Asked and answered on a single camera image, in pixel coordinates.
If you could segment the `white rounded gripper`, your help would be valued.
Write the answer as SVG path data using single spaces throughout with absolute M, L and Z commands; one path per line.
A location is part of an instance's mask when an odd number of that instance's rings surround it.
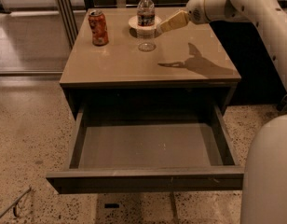
M 163 34 L 185 27 L 189 20 L 194 24 L 213 21 L 243 22 L 243 16 L 233 7 L 230 0 L 189 0 L 186 11 L 179 10 L 157 25 L 157 32 Z

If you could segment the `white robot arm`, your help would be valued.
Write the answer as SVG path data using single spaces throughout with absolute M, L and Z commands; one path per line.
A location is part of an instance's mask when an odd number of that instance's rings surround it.
M 163 21 L 168 32 L 211 21 L 248 21 L 259 34 L 287 94 L 287 12 L 278 0 L 189 0 L 185 12 Z M 254 105 L 265 124 L 246 155 L 240 224 L 287 224 L 287 111 L 274 105 Z

